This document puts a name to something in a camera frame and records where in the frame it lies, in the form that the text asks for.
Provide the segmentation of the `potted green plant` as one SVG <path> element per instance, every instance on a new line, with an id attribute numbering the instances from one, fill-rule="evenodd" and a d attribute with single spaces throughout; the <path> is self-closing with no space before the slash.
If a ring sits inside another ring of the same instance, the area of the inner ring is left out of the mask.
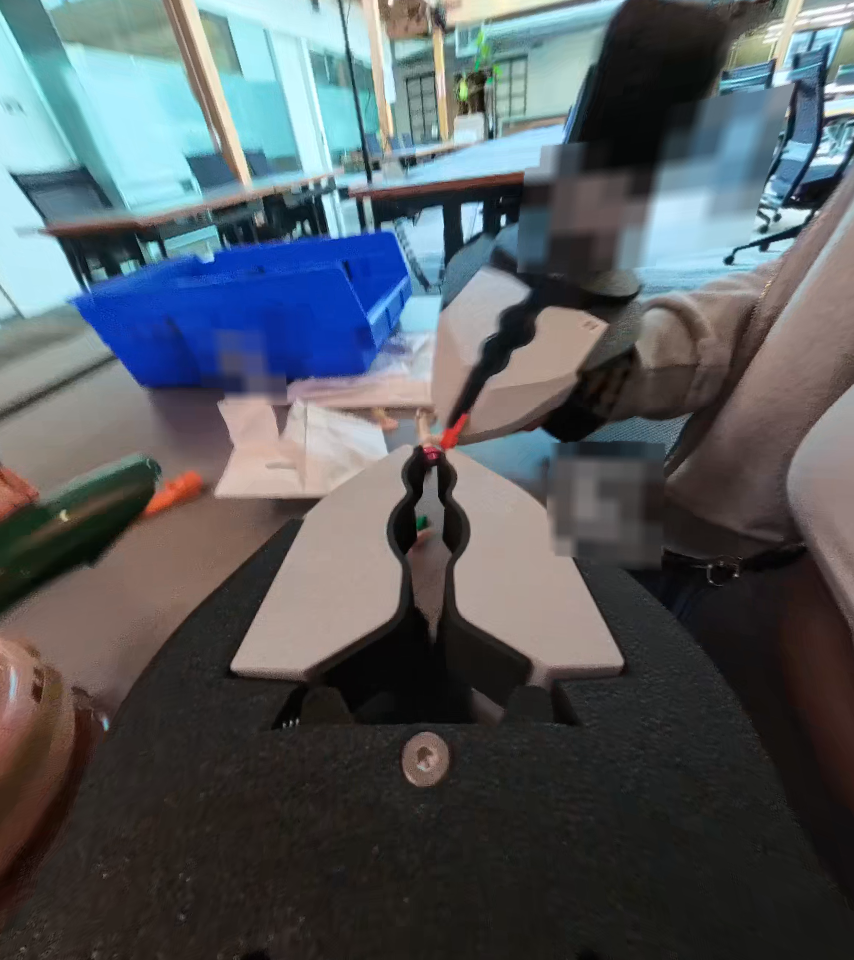
<path id="1" fill-rule="evenodd" d="M 496 61 L 490 24 L 457 26 L 453 33 L 455 72 L 452 81 L 455 116 L 482 114 L 488 126 L 498 117 L 502 66 Z"/>

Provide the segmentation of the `wooden edged table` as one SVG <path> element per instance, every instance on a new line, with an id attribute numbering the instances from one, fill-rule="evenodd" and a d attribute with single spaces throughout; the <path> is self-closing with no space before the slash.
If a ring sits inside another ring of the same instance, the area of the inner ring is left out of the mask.
<path id="1" fill-rule="evenodd" d="M 184 200 L 151 204 L 132 210 L 98 210 L 66 219 L 45 222 L 42 226 L 21 228 L 20 234 L 40 234 L 54 239 L 67 258 L 82 290 L 96 279 L 89 265 L 97 252 L 115 243 L 130 248 L 134 259 L 145 264 L 145 248 L 153 244 L 161 258 L 167 258 L 167 241 L 176 235 L 190 234 L 218 225 L 229 226 L 266 220 L 266 211 L 279 201 L 313 203 L 337 190 L 341 167 L 313 174 L 274 174 L 254 179 L 250 184 L 221 186 Z"/>
<path id="2" fill-rule="evenodd" d="M 362 233 L 424 210 L 443 216 L 444 263 L 464 247 L 462 208 L 481 206 L 481 231 L 496 235 L 517 222 L 526 172 L 539 165 L 544 147 L 559 145 L 564 126 L 541 126 L 452 150 L 408 174 L 351 186 Z"/>

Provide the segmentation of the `blue plastic bin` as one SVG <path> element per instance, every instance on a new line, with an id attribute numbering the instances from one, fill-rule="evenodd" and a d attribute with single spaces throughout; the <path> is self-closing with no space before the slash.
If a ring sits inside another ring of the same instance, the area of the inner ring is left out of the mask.
<path id="1" fill-rule="evenodd" d="M 397 236 L 375 231 L 166 259 L 71 304 L 144 388 L 258 392 L 364 375 L 411 293 Z"/>

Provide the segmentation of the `person's right forearm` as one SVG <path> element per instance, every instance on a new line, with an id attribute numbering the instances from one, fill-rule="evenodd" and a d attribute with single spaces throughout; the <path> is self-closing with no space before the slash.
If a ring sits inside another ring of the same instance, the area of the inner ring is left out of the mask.
<path id="1" fill-rule="evenodd" d="M 794 250 L 753 271 L 739 271 L 693 291 L 647 298 L 633 345 L 633 363 L 610 414 L 611 423 L 641 418 L 686 419 L 675 455 L 683 457 L 715 418 L 724 393 L 740 377 L 735 369 L 755 354 L 760 322 L 773 293 L 783 308 L 802 279 Z"/>

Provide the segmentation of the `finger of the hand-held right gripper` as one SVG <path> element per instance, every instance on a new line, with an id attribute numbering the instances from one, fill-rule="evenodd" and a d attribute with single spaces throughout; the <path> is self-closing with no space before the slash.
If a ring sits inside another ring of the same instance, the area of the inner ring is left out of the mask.
<path id="1" fill-rule="evenodd" d="M 442 427 L 452 421 L 471 371 L 478 365 L 485 342 L 500 329 L 501 315 L 522 303 L 529 284 L 512 273 L 482 267 L 441 309 L 433 354 L 432 402 Z"/>
<path id="2" fill-rule="evenodd" d="M 534 320 L 532 339 L 510 347 L 458 415 L 458 442 L 500 439 L 540 423 L 570 396 L 581 370 L 609 329 L 591 313 L 549 306 Z"/>

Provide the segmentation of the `brick orchid plant in pot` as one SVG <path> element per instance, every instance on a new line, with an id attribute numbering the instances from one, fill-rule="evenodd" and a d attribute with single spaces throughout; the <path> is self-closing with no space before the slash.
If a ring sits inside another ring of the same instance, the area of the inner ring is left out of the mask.
<path id="1" fill-rule="evenodd" d="M 0 523 L 0 617 L 48 582 L 90 566 L 138 520 L 156 462 L 132 457 L 79 477 Z M 0 636 L 0 898 L 62 816 L 90 723 L 82 698 L 29 645 Z"/>

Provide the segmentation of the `person's dark trousers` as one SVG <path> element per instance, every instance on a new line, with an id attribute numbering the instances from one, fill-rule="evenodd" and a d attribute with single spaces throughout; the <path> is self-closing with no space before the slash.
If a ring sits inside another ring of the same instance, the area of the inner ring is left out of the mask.
<path id="1" fill-rule="evenodd" d="M 723 587 L 662 562 L 629 573 L 737 694 L 798 820 L 854 901 L 854 642 L 810 553 Z"/>

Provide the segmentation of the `person in beige sweater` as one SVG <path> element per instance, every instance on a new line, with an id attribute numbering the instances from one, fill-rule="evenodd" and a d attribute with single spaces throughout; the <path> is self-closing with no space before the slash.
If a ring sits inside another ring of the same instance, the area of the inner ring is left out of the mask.
<path id="1" fill-rule="evenodd" d="M 666 545 L 694 557 L 804 544 L 854 642 L 854 170 L 789 249 L 802 279 L 715 418 L 666 470 Z"/>

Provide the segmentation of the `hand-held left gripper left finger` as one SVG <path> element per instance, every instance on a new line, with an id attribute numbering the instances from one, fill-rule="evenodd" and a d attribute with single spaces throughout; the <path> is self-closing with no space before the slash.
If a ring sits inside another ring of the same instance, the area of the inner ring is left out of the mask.
<path id="1" fill-rule="evenodd" d="M 404 445 L 321 499 L 299 527 L 231 672 L 336 689 L 351 711 L 414 695 L 433 672 L 407 555 L 431 469 Z"/>

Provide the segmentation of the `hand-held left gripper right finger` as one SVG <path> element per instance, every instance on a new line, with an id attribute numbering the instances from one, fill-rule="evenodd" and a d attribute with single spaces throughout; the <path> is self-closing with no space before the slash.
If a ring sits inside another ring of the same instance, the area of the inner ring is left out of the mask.
<path id="1" fill-rule="evenodd" d="M 625 669 L 590 588 L 553 547 L 543 504 L 464 453 L 436 465 L 444 508 L 437 641 L 452 678 L 505 713 L 518 690 L 610 679 Z"/>

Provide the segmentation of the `person's black belt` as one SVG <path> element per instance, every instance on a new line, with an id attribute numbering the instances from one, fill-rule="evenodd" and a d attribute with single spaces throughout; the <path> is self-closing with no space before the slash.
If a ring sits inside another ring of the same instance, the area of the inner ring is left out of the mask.
<path id="1" fill-rule="evenodd" d="M 694 557 L 664 550 L 661 559 L 664 569 L 697 571 L 710 587 L 722 588 L 746 574 L 781 570 L 798 561 L 806 552 L 803 543 L 788 543 L 750 556 Z"/>

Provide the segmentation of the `black pole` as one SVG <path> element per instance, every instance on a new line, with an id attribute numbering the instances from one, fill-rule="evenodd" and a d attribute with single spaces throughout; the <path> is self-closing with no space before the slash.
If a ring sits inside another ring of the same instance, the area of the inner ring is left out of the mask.
<path id="1" fill-rule="evenodd" d="M 361 141 L 361 156 L 362 156 L 362 165 L 365 174 L 366 183 L 371 186 L 373 184 L 373 169 L 370 157 L 370 151 L 368 149 L 368 143 L 366 139 L 366 131 L 363 120 L 363 111 L 361 108 L 360 100 L 360 90 L 358 87 L 357 76 L 354 65 L 354 58 L 352 53 L 352 48 L 350 44 L 350 36 L 348 29 L 348 15 L 346 11 L 346 4 L 344 1 L 337 1 L 337 10 L 340 21 L 340 28 L 342 33 L 342 39 L 344 42 L 344 59 L 346 62 L 347 73 L 349 78 L 350 90 L 353 97 L 354 111 L 357 119 L 357 126 L 359 130 L 359 136 Z"/>

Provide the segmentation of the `clear plastic bag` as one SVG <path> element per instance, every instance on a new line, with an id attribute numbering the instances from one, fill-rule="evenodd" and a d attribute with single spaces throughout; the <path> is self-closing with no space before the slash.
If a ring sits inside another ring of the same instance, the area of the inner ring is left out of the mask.
<path id="1" fill-rule="evenodd" d="M 267 400 L 218 402 L 232 444 L 219 499 L 319 499 L 387 456 L 383 430 L 352 414 L 294 402 L 283 423 Z"/>
<path id="2" fill-rule="evenodd" d="M 287 402 L 345 411 L 432 408 L 434 349 L 433 332 L 396 334 L 366 373 L 294 381 Z"/>

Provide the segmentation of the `mesh office chair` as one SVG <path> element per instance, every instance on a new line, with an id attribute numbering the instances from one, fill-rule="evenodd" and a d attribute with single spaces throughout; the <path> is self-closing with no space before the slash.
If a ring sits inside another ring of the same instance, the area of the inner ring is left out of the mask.
<path id="1" fill-rule="evenodd" d="M 768 90 L 772 86 L 777 62 L 775 59 L 724 69 L 718 85 L 718 95 Z"/>
<path id="2" fill-rule="evenodd" d="M 819 149 L 824 127 L 824 97 L 827 67 L 820 54 L 795 67 L 788 80 L 793 84 L 788 122 L 778 153 L 758 204 L 765 222 L 762 233 L 779 221 L 784 208 L 794 208 L 799 190 Z"/>

